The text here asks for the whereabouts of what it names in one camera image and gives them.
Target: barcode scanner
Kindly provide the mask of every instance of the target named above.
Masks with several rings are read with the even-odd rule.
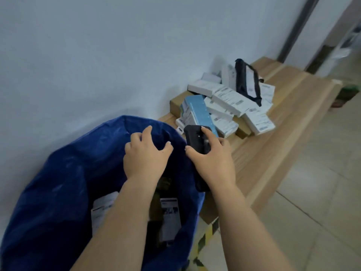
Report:
[[[187,125],[184,128],[184,133],[186,134],[187,145],[193,147],[194,150],[197,151],[198,153],[207,154],[210,151],[210,144],[207,136],[202,132],[201,127],[202,127],[201,125]],[[203,127],[211,130],[210,127],[208,126],[203,126]],[[209,186],[204,181],[204,179],[202,179],[202,177],[199,175],[194,164],[193,164],[193,169],[194,169],[194,179],[195,179],[197,191],[198,192],[210,191]]]

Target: hand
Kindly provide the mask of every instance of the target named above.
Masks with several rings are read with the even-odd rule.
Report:
[[[151,136],[152,127],[148,126],[143,133],[133,133],[130,142],[125,145],[124,172],[128,181],[139,181],[139,184],[157,185],[162,176],[173,146],[165,144],[163,150],[158,150]]]
[[[210,152],[204,155],[187,145],[187,156],[192,160],[198,173],[212,192],[220,187],[233,187],[236,184],[236,172],[231,155],[231,145],[226,139],[217,138],[209,129],[205,127],[201,129],[209,140]]]

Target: blue bag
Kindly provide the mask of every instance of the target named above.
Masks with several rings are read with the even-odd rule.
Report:
[[[119,191],[126,177],[124,146],[134,132],[153,127],[152,139],[161,150],[174,150],[164,176],[174,179],[182,228],[173,245],[145,253],[142,270],[178,270],[187,262],[204,193],[195,188],[186,142],[169,125],[121,116],[110,120],[52,153],[22,192],[0,248],[3,271],[68,271],[92,237],[93,201]]]

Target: blue box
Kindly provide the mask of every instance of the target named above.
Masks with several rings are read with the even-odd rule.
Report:
[[[209,126],[218,137],[217,130],[210,118],[202,95],[187,96],[180,106],[180,114],[187,125]]]

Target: striped hazard tape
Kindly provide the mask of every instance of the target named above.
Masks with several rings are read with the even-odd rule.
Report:
[[[193,242],[192,250],[189,254],[188,263],[185,267],[182,268],[182,271],[188,270],[190,263],[193,263],[193,266],[196,265],[198,271],[208,271],[203,263],[198,259],[199,253],[201,250],[209,243],[213,235],[217,232],[219,228],[219,219],[216,218],[211,224],[209,224],[205,230],[205,233],[202,235],[200,240]]]

